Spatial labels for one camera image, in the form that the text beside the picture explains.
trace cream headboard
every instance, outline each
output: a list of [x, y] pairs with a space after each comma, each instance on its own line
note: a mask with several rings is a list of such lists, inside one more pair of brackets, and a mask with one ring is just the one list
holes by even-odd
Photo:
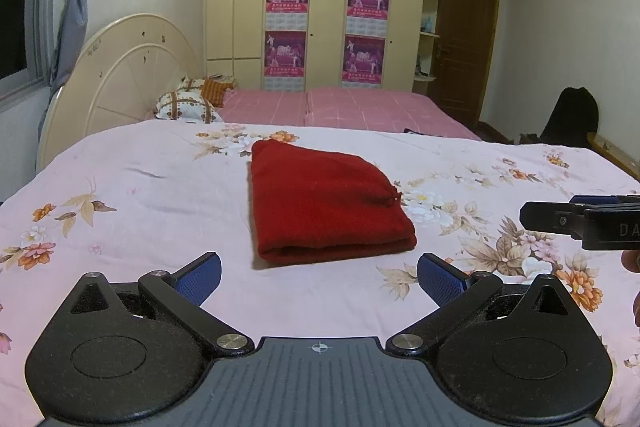
[[37, 170], [85, 136], [144, 120], [185, 74], [197, 78], [202, 71], [186, 38], [166, 19], [136, 14], [103, 28], [49, 106]]

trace metal screw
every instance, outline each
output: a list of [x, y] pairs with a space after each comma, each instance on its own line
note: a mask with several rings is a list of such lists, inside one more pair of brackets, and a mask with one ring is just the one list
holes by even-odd
[[393, 337], [391, 343], [398, 349], [410, 351], [420, 347], [422, 345], [422, 339], [418, 335], [414, 335], [412, 333], [400, 333]]
[[222, 349], [241, 349], [249, 343], [249, 340], [246, 336], [240, 335], [239, 333], [227, 333], [226, 335], [222, 335], [218, 337], [216, 343]]

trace white bedsheet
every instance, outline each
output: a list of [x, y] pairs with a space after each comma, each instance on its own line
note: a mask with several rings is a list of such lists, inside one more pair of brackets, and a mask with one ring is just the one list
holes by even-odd
[[[311, 266], [267, 267], [256, 259], [248, 163], [252, 142], [269, 136], [375, 163], [403, 192], [417, 248]], [[620, 253], [581, 251], [568, 237], [532, 237], [518, 222], [527, 200], [636, 190], [637, 182], [594, 153], [542, 145], [172, 121], [90, 136], [0, 207], [0, 426], [41, 419], [24, 361], [83, 273], [134, 281], [209, 250], [219, 254], [223, 277], [203, 308], [256, 343], [263, 335], [375, 335], [384, 343], [436, 307], [415, 279], [425, 251], [465, 270], [496, 269], [510, 282], [556, 270], [616, 363], [599, 418], [637, 426], [640, 343], [632, 303], [640, 276], [623, 269]]]

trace brown wooden door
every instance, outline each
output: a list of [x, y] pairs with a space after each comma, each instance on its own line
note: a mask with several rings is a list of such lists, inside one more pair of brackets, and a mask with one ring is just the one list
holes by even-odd
[[449, 116], [474, 128], [480, 118], [494, 46], [498, 0], [440, 0], [427, 95]]

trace red garment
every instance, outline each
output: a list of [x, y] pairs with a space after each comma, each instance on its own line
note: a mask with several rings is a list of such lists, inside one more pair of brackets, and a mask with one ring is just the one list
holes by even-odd
[[276, 140], [252, 147], [258, 254], [320, 263], [413, 250], [414, 224], [386, 176], [359, 156]]

